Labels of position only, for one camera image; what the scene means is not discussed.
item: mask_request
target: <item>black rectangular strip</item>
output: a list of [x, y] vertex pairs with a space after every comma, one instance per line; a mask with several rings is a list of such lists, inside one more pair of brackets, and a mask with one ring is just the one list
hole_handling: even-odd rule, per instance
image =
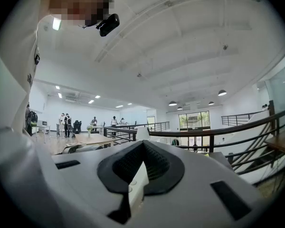
[[251, 211], [251, 208], [224, 181], [212, 183], [211, 187], [224, 203], [234, 220], [242, 218]]
[[80, 164], [79, 161], [68, 161], [68, 162], [57, 163], [56, 166], [57, 166], [58, 170], [60, 170], [63, 168], [67, 168], [67, 167], [71, 167], [71, 166], [79, 165], [79, 164]]

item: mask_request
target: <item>standing person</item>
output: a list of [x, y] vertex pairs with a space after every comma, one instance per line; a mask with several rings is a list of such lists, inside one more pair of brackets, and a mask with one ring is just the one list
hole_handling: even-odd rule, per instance
[[[0, 30], [0, 128], [8, 126], [22, 133], [35, 71], [42, 60], [37, 45], [38, 23], [53, 15], [62, 23], [73, 23], [76, 27], [92, 26], [107, 17], [111, 1], [19, 0]], [[11, 90], [17, 103], [6, 105], [2, 95], [8, 95]], [[6, 112], [15, 113], [3, 119], [1, 116]]]
[[114, 116], [113, 119], [111, 120], [111, 126], [114, 127], [116, 125], [117, 125], [117, 119]]
[[66, 114], [65, 118], [64, 118], [64, 122], [65, 122], [65, 137], [69, 137], [70, 136], [70, 131], [67, 128], [68, 122], [70, 120], [70, 117], [68, 115], [68, 113]]
[[29, 108], [29, 103], [27, 105], [27, 108], [25, 109], [25, 129], [28, 132], [30, 136], [33, 135], [32, 133], [32, 127], [28, 125], [28, 116], [29, 116], [30, 108]]
[[59, 127], [60, 127], [60, 125], [61, 125], [61, 122], [62, 122], [63, 119], [64, 119], [64, 116], [65, 116], [65, 114], [64, 114], [64, 113], [61, 113], [61, 115], [59, 115], [59, 117], [58, 117], [58, 123], [56, 124], [57, 136], [60, 136]]
[[94, 117], [94, 119], [92, 120], [92, 126], [94, 126], [94, 127], [95, 127], [95, 126], [97, 126], [97, 120], [96, 120], [96, 117]]

